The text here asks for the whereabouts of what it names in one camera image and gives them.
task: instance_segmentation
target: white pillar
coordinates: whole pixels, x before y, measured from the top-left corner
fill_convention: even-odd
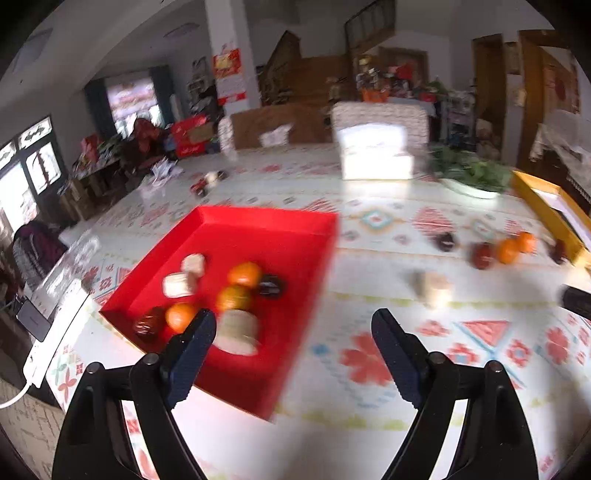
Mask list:
[[[259,108],[261,94],[252,57],[244,0],[205,0],[205,8],[213,55],[219,55],[224,45],[240,49],[242,75],[246,83],[246,99],[226,103],[224,106],[226,115]]]

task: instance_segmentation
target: small white box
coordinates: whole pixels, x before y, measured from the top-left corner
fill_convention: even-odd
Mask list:
[[[336,133],[344,180],[408,180],[414,156],[406,150],[400,125],[367,124]]]
[[[344,180],[409,180],[413,177],[414,156],[393,155],[383,147],[342,150]]]

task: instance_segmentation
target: leafy vegetable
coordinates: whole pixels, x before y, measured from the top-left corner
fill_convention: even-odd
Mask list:
[[[468,151],[439,147],[433,151],[433,171],[438,178],[456,180],[487,192],[503,193],[509,187],[511,169],[484,160]]]

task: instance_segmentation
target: bowl of greens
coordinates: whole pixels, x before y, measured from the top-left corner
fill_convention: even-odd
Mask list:
[[[509,187],[511,169],[465,150],[439,147],[433,151],[433,173],[454,192],[493,199]]]

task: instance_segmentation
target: black phone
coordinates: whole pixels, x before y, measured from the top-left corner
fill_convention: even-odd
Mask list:
[[[25,327],[28,332],[37,340],[45,340],[52,322],[46,319],[31,300],[27,298],[17,299],[17,320]]]
[[[591,319],[591,293],[566,287],[562,293],[562,306],[583,318]]]

